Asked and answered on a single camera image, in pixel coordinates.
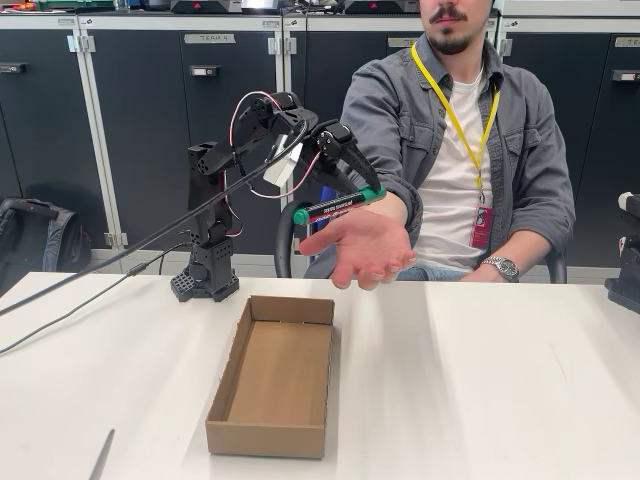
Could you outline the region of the person's right hand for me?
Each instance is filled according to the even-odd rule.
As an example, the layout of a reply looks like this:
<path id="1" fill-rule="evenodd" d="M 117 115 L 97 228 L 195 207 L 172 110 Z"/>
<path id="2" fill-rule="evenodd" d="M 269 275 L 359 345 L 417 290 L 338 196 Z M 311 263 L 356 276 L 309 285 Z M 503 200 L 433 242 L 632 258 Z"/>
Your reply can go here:
<path id="1" fill-rule="evenodd" d="M 354 209 L 300 243 L 304 255 L 333 246 L 336 259 L 330 279 L 345 289 L 356 280 L 364 290 L 393 281 L 416 260 L 404 226 L 389 216 Z"/>

